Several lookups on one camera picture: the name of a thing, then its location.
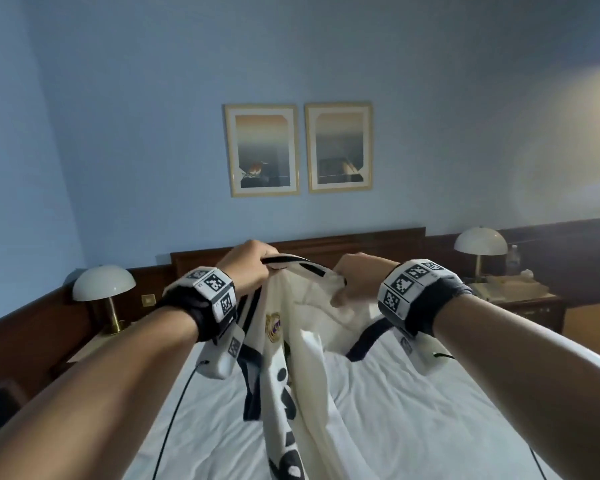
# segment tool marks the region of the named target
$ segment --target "light switch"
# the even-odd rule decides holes
[[[142,306],[155,306],[155,295],[144,294],[142,295]]]

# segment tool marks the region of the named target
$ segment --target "gold emblem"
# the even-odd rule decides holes
[[[280,314],[278,312],[272,313],[271,315],[267,314],[267,337],[272,342],[280,340],[280,325]]]

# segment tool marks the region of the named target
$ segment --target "lamp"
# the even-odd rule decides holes
[[[475,280],[479,281],[482,256],[499,256],[507,254],[507,242],[502,234],[488,227],[472,227],[460,234],[454,249],[466,254],[475,254]]]
[[[131,273],[120,266],[108,264],[88,269],[73,284],[73,299],[76,301],[93,301],[107,299],[107,308],[111,323],[106,333],[115,335],[127,327],[127,323],[118,320],[112,296],[131,290],[136,281]]]

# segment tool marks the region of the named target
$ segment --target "tissue box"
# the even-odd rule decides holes
[[[549,292],[549,287],[538,283],[533,278],[524,276],[487,276],[492,284],[507,301],[523,301],[540,298]]]

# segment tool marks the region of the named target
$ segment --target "painting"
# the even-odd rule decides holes
[[[370,103],[307,104],[304,108],[309,191],[372,187],[373,109]]]
[[[232,197],[300,193],[297,108],[225,105]]]

